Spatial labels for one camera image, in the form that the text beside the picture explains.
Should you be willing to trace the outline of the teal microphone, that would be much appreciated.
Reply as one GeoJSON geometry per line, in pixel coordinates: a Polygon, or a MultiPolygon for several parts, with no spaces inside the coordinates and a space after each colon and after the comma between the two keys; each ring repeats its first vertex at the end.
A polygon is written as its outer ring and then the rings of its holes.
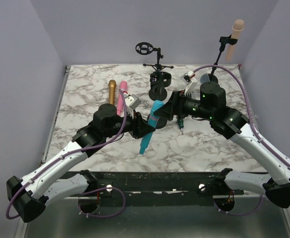
{"type": "Polygon", "coordinates": [[[160,101],[160,100],[156,100],[154,101],[154,104],[150,110],[150,114],[149,114],[149,118],[148,118],[148,125],[150,128],[150,132],[146,132],[145,136],[142,138],[141,143],[140,143],[140,150],[139,150],[139,154],[143,155],[146,151],[146,149],[148,148],[149,142],[151,140],[152,134],[156,129],[156,125],[158,123],[158,116],[154,115],[154,112],[156,110],[158,110],[159,108],[161,108],[164,105],[164,102],[160,101]]]}

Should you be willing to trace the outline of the black round-base shock mount stand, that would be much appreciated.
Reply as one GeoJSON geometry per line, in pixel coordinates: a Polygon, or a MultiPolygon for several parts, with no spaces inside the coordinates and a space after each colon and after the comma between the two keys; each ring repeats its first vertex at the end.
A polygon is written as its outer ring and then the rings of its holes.
{"type": "Polygon", "coordinates": [[[148,95],[151,100],[164,101],[167,97],[166,87],[171,84],[171,74],[163,71],[155,71],[150,75],[150,90],[148,95]]]}

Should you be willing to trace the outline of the pink microphone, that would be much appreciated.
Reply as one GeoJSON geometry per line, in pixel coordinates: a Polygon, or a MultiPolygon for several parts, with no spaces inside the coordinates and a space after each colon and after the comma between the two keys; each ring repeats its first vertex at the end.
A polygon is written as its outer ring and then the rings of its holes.
{"type": "MultiPolygon", "coordinates": [[[[127,89],[128,89],[128,85],[126,81],[121,81],[119,89],[123,92],[123,93],[127,93],[127,89]]],[[[118,98],[118,103],[117,103],[117,115],[120,116],[122,111],[123,111],[123,99],[124,97],[121,96],[121,94],[119,94],[119,98],[118,98]]]]}

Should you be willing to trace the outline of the gold microphone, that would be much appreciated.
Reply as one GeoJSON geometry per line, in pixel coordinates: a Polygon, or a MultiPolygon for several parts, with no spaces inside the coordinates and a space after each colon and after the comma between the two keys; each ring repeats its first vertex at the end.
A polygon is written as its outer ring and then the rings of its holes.
{"type": "Polygon", "coordinates": [[[109,104],[115,105],[115,91],[116,91],[116,81],[115,80],[110,80],[108,83],[108,88],[109,88],[109,104]]]}

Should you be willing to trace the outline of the black stand holding beige microphone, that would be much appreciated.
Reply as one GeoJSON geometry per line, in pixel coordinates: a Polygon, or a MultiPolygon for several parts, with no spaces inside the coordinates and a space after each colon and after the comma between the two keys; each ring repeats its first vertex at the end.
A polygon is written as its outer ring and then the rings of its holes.
{"type": "MultiPolygon", "coordinates": [[[[214,65],[218,65],[218,61],[221,57],[222,52],[225,50],[225,47],[227,44],[229,44],[230,46],[234,46],[237,43],[237,39],[232,39],[231,35],[228,37],[220,37],[219,42],[220,42],[220,48],[219,48],[219,54],[217,56],[217,59],[214,63],[214,65]]],[[[218,78],[214,75],[214,72],[216,71],[216,67],[212,67],[212,70],[210,73],[206,73],[204,75],[202,75],[202,77],[200,78],[200,83],[203,84],[205,82],[216,82],[218,83],[218,78]]]]}

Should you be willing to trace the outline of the beige microphone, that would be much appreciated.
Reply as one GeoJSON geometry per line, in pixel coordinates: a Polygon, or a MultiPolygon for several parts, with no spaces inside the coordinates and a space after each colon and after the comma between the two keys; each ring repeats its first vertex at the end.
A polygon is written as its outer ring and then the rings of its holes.
{"type": "Polygon", "coordinates": [[[233,57],[233,53],[236,48],[237,40],[239,39],[241,32],[244,30],[244,21],[242,19],[238,19],[234,22],[232,26],[232,34],[231,34],[231,40],[234,40],[235,44],[229,45],[226,53],[226,61],[230,61],[233,57]]]}

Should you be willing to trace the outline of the black stand holding teal microphone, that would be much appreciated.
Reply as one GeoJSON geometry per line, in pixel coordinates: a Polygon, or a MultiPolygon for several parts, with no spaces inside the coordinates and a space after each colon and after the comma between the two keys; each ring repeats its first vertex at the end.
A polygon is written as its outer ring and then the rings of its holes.
{"type": "Polygon", "coordinates": [[[155,115],[147,116],[147,123],[156,129],[162,129],[166,126],[167,120],[164,118],[157,117],[155,115]]]}

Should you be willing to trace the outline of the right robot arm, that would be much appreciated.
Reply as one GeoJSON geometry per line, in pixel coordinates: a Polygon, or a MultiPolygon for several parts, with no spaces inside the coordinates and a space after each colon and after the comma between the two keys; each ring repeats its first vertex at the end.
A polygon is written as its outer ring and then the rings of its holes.
{"type": "Polygon", "coordinates": [[[249,119],[239,110],[226,105],[226,92],[216,82],[200,86],[200,99],[182,91],[173,91],[170,99],[154,114],[166,120],[175,116],[192,116],[208,120],[211,128],[244,149],[267,172],[264,175],[224,169],[216,177],[215,190],[245,190],[266,196],[281,207],[290,206],[290,159],[252,129],[249,119]]]}

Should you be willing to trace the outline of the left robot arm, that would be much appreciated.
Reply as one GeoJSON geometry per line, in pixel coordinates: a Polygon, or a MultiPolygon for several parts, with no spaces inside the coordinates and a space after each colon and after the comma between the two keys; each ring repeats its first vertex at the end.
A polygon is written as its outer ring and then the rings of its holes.
{"type": "Polygon", "coordinates": [[[12,176],[8,179],[6,189],[9,205],[6,218],[13,220],[20,217],[28,223],[40,216],[46,207],[66,197],[92,195],[97,188],[92,173],[83,171],[68,179],[62,176],[112,143],[120,134],[127,132],[133,138],[140,139],[154,131],[155,128],[140,113],[120,117],[114,105],[101,105],[94,113],[93,120],[79,129],[50,161],[22,178],[12,176]]]}

